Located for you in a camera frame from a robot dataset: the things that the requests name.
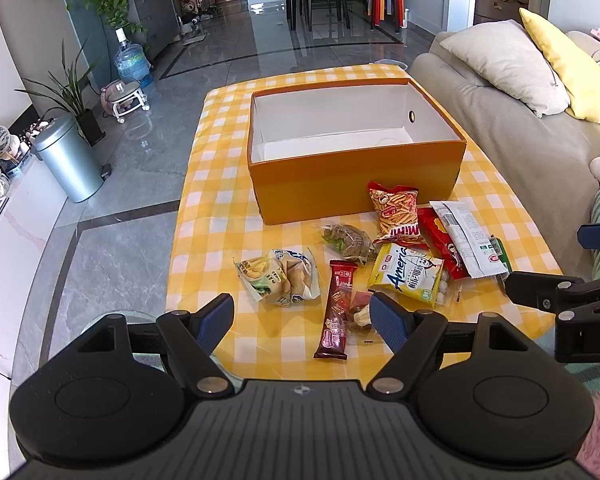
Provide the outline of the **small sausage snack pack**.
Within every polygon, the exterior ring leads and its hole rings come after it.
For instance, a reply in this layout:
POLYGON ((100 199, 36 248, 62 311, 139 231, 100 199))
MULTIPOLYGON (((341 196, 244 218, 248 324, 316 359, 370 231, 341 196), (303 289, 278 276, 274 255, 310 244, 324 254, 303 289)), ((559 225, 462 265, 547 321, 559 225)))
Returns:
POLYGON ((370 319, 370 300, 372 297, 371 292, 356 292, 353 295, 347 312, 349 330, 363 333, 372 329, 372 320, 370 319))

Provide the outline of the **yellow America candy bag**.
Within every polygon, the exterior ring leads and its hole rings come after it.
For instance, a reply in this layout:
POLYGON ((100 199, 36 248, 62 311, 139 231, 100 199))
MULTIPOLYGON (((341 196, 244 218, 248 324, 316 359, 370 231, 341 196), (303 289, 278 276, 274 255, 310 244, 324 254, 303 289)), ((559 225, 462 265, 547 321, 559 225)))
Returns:
POLYGON ((431 252, 385 244, 380 248, 367 287, 394 292, 434 307, 439 296, 443 261, 431 252))

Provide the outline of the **dark red chocolate bar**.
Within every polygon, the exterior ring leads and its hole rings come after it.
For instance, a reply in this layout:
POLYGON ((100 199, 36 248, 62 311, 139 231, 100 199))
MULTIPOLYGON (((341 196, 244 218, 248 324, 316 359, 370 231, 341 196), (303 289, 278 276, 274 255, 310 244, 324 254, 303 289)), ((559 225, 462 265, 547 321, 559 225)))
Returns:
POLYGON ((358 265, 352 261, 332 260, 325 316, 315 359, 346 360, 347 313, 352 300, 353 275, 358 265))

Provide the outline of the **green stick snack pack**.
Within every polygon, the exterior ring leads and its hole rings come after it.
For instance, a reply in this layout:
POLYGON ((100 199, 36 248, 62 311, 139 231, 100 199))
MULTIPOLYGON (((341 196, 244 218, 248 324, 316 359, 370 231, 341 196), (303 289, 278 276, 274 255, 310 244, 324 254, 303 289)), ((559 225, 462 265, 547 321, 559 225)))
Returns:
POLYGON ((510 264, 508 255, 506 254, 506 251, 505 251, 502 241, 495 235, 491 235, 490 242, 491 242, 491 245, 494 248, 496 254, 498 255, 498 258, 500 259, 501 263, 503 263, 504 266, 506 267, 506 272, 507 273, 512 272, 513 268, 512 268, 512 265, 510 264))

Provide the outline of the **white snack packet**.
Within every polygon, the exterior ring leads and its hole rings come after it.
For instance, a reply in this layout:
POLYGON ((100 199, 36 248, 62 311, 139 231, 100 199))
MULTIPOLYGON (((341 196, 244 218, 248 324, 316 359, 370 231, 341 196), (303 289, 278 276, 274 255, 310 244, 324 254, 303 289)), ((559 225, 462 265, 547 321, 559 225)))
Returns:
POLYGON ((449 233, 471 278, 490 278, 507 272, 488 234, 464 203, 432 200, 430 206, 449 233))

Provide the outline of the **red cartoon noodle snack bag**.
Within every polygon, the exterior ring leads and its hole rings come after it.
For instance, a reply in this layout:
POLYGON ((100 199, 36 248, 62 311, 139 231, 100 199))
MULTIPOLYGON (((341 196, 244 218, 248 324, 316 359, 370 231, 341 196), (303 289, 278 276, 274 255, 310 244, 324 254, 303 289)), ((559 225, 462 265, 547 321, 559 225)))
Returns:
POLYGON ((418 223, 422 236, 435 256, 443 261, 445 270, 453 280, 468 278, 469 274, 464 266, 460 253, 457 251, 450 234, 430 206, 418 208, 418 223))

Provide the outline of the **yellow biscuit snack bag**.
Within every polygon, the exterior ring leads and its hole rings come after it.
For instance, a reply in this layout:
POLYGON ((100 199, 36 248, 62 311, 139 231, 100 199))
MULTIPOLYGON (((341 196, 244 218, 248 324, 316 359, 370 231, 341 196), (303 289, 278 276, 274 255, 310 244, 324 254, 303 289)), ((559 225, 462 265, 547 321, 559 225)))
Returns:
POLYGON ((234 266, 252 301, 292 306, 321 295, 317 265, 309 249, 272 249, 262 256, 234 262, 234 266))

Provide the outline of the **brown nut snack pack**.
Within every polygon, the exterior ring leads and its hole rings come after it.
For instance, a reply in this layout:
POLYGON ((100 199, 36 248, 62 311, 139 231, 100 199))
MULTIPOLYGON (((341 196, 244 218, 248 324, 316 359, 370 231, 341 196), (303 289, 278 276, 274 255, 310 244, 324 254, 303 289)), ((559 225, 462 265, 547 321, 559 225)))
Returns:
POLYGON ((331 224, 324 227, 322 237, 343 260, 366 264, 378 256, 378 248, 372 239, 356 226, 331 224))

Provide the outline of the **red Mimi snack bag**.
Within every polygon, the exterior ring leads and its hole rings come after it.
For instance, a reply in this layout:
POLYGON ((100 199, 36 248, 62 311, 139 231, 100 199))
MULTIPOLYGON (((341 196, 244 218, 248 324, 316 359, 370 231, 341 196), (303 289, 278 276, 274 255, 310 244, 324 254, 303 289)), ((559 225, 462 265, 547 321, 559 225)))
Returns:
POLYGON ((379 222, 375 244, 394 243, 403 247, 425 248, 419 229, 418 189, 407 185, 386 188, 375 181, 367 185, 379 222))

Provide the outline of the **yellow checkered tablecloth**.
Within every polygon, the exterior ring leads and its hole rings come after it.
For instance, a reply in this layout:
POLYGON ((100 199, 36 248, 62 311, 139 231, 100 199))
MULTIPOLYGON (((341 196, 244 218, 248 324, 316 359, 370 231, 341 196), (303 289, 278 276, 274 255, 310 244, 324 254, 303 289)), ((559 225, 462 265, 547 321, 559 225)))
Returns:
MULTIPOLYGON (((325 313, 325 299, 295 306, 253 301, 239 281, 234 260, 266 254, 270 249, 310 248, 321 286, 328 289, 329 260, 337 256, 320 239, 321 224, 351 223, 367 233, 377 231, 375 214, 352 214, 327 221, 265 226, 248 171, 249 107, 253 92, 299 90, 328 82, 350 84, 412 82, 391 65, 355 65, 310 70, 232 84, 210 91, 190 152, 174 235, 166 291, 166 310, 192 312, 221 292, 234 298, 235 318, 216 348, 223 367, 240 378, 329 380, 358 379, 366 385, 386 364, 390 351, 382 342, 347 341, 347 361, 314 359, 325 313)), ((461 200, 480 224, 504 240, 515 270, 562 274, 557 262, 505 179, 460 128, 468 141, 460 176, 450 200, 461 200)), ((482 311, 495 311, 534 339, 554 325, 554 316, 512 304, 495 278, 464 281, 453 289, 451 302, 438 311, 450 321, 477 321, 482 311)))

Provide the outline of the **yellow cushion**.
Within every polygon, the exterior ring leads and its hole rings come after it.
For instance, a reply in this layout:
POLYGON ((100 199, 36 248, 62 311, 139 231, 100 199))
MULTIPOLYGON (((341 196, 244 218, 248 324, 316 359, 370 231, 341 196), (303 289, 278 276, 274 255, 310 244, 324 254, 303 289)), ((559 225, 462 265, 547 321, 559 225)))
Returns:
POLYGON ((551 22, 520 9, 524 29, 564 84, 573 118, 600 125, 600 66, 551 22))

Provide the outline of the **white tv console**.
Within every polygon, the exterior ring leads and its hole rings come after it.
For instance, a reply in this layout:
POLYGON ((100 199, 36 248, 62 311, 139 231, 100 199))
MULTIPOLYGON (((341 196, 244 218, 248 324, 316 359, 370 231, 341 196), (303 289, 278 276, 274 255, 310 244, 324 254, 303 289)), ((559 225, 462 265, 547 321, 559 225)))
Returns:
POLYGON ((24 307, 67 195, 44 162, 31 157, 12 180, 0 214, 0 373, 12 374, 24 307))

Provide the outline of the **small white rolling stool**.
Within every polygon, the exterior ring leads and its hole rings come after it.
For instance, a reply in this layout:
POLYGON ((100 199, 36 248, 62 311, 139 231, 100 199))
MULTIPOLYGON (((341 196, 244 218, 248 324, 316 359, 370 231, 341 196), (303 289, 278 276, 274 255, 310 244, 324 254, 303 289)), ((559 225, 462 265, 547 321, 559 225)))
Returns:
POLYGON ((119 124, 123 124, 125 116, 136 110, 144 112, 150 110, 148 97, 140 88, 137 80, 130 82, 116 80, 108 84, 100 90, 100 104, 102 104, 102 109, 108 115, 116 118, 119 124))

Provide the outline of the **potted long-leaf plant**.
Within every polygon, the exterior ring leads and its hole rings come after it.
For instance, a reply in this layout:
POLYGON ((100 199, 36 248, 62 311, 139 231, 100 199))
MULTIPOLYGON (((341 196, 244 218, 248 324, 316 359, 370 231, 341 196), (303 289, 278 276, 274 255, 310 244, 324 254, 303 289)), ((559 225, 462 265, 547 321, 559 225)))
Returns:
POLYGON ((23 78, 23 81, 29 86, 40 87, 38 89, 22 88, 17 89, 17 92, 36 96, 37 98, 50 100, 54 106, 46 110, 43 116, 52 110, 61 110, 70 114, 78 124, 81 136, 91 146, 95 146, 102 140, 106 133, 102 131, 97 122, 95 114, 91 107, 85 104, 83 90, 90 88, 94 91, 91 84, 91 74, 100 63, 100 58, 96 58, 94 62, 88 63, 87 68, 80 73, 79 62, 83 54, 86 41, 82 42, 78 53, 74 58, 67 58, 67 50, 65 40, 60 43, 60 66, 62 79, 58 78, 51 70, 47 72, 49 84, 43 81, 38 81, 30 78, 23 78))

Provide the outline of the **blue water jug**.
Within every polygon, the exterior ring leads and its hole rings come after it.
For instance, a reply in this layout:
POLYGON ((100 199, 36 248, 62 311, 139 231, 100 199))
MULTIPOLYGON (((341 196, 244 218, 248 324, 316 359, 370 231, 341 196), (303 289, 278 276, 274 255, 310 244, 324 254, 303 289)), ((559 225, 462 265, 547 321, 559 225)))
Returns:
POLYGON ((136 81, 142 88, 152 83, 151 64, 146 58, 143 47, 133 44, 126 38, 122 27, 116 30, 119 47, 114 56, 114 66, 123 82, 136 81))

